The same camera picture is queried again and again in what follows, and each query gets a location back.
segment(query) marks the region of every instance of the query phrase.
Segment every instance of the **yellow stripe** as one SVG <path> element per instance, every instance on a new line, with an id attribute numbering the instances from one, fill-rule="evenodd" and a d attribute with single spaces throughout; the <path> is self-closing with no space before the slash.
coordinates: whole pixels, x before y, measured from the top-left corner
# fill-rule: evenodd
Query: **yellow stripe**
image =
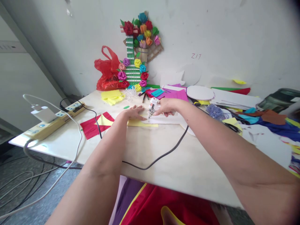
<path id="1" fill-rule="evenodd" d="M 120 225 L 122 224 L 123 219 L 125 218 L 125 216 L 126 216 L 127 212 L 129 211 L 131 205 L 132 205 L 132 204 L 134 203 L 134 201 L 138 198 L 138 196 L 140 195 L 140 193 L 142 192 L 142 190 L 146 187 L 146 185 L 147 185 L 147 183 L 145 183 L 145 184 L 142 186 L 142 188 L 139 190 L 139 192 L 137 193 L 137 195 L 134 197 L 134 199 L 132 200 L 132 202 L 131 202 L 130 205 L 128 206 L 128 209 L 126 210 L 126 212 L 125 212 L 125 214 L 124 214 L 124 216 L 123 216 L 123 218 L 122 218 L 122 220 L 121 220 L 121 222 L 120 222 Z"/>

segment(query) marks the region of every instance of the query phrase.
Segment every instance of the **red paper flower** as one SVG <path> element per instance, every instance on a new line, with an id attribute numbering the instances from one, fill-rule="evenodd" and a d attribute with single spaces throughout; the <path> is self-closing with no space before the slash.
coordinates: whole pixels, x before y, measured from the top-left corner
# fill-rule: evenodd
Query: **red paper flower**
<path id="1" fill-rule="evenodd" d="M 129 82 L 128 82 L 128 81 L 123 81 L 123 82 L 121 82 L 121 86 L 122 86 L 123 88 L 126 88 L 126 87 L 129 86 Z"/>
<path id="2" fill-rule="evenodd" d="M 132 35 L 133 34 L 133 24 L 129 21 L 125 22 L 125 26 L 123 27 L 123 30 L 125 31 L 126 35 Z"/>
<path id="3" fill-rule="evenodd" d="M 145 24 L 147 26 L 147 30 L 152 30 L 153 26 L 152 26 L 152 22 L 150 20 L 148 20 Z"/>
<path id="4" fill-rule="evenodd" d="M 143 72 L 143 73 L 141 74 L 141 79 L 142 79 L 142 80 L 147 80 L 148 77 L 149 77 L 149 74 L 148 74 L 147 72 Z"/>

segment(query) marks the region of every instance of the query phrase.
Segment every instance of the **glue gun cord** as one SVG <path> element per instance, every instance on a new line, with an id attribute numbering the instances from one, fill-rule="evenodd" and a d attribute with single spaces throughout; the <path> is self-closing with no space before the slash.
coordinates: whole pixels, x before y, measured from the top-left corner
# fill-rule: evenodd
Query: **glue gun cord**
<path id="1" fill-rule="evenodd" d="M 140 167 L 138 167 L 138 166 L 135 166 L 135 165 L 131 164 L 130 162 L 126 162 L 126 161 L 122 161 L 122 162 L 123 162 L 123 163 L 126 163 L 126 164 L 128 164 L 128 165 L 130 165 L 130 166 L 133 166 L 133 167 L 135 167 L 135 168 L 137 168 L 137 169 L 140 169 L 140 170 L 147 170 L 147 169 L 149 169 L 151 166 L 153 166 L 153 164 L 156 163 L 158 160 L 160 160 L 161 158 L 163 158 L 163 157 L 165 157 L 166 155 L 168 155 L 168 154 L 170 154 L 171 152 L 173 152 L 173 151 L 179 146 L 179 144 L 181 143 L 181 141 L 182 141 L 183 137 L 185 136 L 185 134 L 187 133 L 187 131 L 188 131 L 188 126 L 187 126 L 187 128 L 185 129 L 185 132 L 183 133 L 183 135 L 181 136 L 181 138 L 179 139 L 179 141 L 177 142 L 177 144 L 175 145 L 175 147 L 172 148 L 170 151 L 166 152 L 165 154 L 161 155 L 160 157 L 158 157 L 156 160 L 154 160 L 154 161 L 153 161 L 148 167 L 146 167 L 146 168 L 140 168 Z"/>

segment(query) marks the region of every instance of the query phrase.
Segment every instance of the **floor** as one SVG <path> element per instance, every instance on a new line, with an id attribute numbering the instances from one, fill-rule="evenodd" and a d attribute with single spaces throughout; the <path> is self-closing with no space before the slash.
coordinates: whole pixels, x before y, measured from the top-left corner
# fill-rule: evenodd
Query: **floor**
<path id="1" fill-rule="evenodd" d="M 0 188 L 6 184 L 9 180 L 11 180 L 13 177 L 17 176 L 21 172 L 25 171 L 33 171 L 34 174 L 39 174 L 43 171 L 49 170 L 51 168 L 50 165 L 45 165 L 43 169 L 43 164 L 40 162 L 36 162 L 34 160 L 31 160 L 27 157 L 25 157 L 22 148 L 20 147 L 14 147 L 11 150 L 9 150 L 6 154 L 12 155 L 11 158 L 7 159 L 6 162 L 12 161 L 14 159 L 17 159 L 13 162 L 7 163 L 7 164 L 1 164 L 0 163 Z M 40 153 L 34 153 L 37 156 L 43 157 L 43 159 L 47 161 L 53 161 L 54 157 L 43 155 Z M 65 160 L 62 159 L 55 159 L 55 163 L 57 164 L 63 164 L 65 163 Z M 52 184 L 56 181 L 56 179 L 59 177 L 59 175 L 63 172 L 63 169 L 57 169 L 50 173 L 50 175 L 47 177 L 47 174 L 40 176 L 40 178 L 37 180 L 37 178 L 34 178 L 30 184 L 22 191 L 14 200 L 9 202 L 7 205 L 2 205 L 11 198 L 11 196 L 15 196 L 16 193 L 18 193 L 24 186 L 27 184 L 26 182 L 16 188 L 14 191 L 12 191 L 10 194 L 8 194 L 3 199 L 0 199 L 0 215 L 4 215 L 8 212 L 10 212 L 12 209 L 14 209 L 17 205 L 19 205 L 22 200 L 26 197 L 26 195 L 30 192 L 30 189 L 33 187 L 33 190 L 30 192 L 33 193 L 37 187 L 39 187 L 45 178 L 47 179 L 44 181 L 44 183 L 41 185 L 41 187 L 27 200 L 23 203 L 22 206 L 27 205 L 37 199 L 39 199 L 43 194 L 52 186 Z M 48 220 L 49 216 L 52 214 L 53 210 L 59 203 L 62 196 L 65 194 L 69 186 L 72 184 L 76 176 L 79 174 L 80 170 L 68 170 L 66 174 L 62 177 L 62 179 L 57 183 L 57 185 L 54 187 L 54 189 L 40 202 L 37 204 L 22 210 L 15 215 L 11 216 L 8 220 L 5 222 L 0 221 L 0 225 L 19 225 L 19 224 L 45 224 L 45 222 Z M 0 196 L 2 196 L 4 193 L 9 191 L 12 187 L 14 187 L 16 184 L 23 181 L 25 178 L 30 177 L 30 173 L 26 173 L 21 175 L 20 177 L 13 180 L 11 183 L 9 183 L 6 187 L 3 189 L 0 189 Z M 243 225 L 252 225 L 254 224 L 251 219 L 248 217 L 247 213 L 243 210 L 235 209 L 232 207 L 226 207 L 228 210 L 228 213 L 232 219 L 233 224 L 243 224 Z"/>

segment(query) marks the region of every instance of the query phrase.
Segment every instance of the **yellow paper flower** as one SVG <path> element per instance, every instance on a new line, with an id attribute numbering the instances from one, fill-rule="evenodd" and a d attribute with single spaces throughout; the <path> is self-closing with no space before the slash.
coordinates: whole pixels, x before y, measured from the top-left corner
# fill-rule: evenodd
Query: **yellow paper flower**
<path id="1" fill-rule="evenodd" d="M 139 91 L 141 91 L 142 90 L 142 87 L 140 86 L 140 84 L 136 84 L 135 85 L 135 91 L 136 92 L 139 92 Z"/>
<path id="2" fill-rule="evenodd" d="M 141 62 L 140 59 L 135 59 L 135 60 L 134 60 L 134 65 L 135 65 L 135 67 L 139 68 L 141 64 L 142 64 L 142 62 Z"/>
<path id="3" fill-rule="evenodd" d="M 146 38 L 150 38 L 151 37 L 151 31 L 146 30 L 144 35 L 145 35 Z"/>

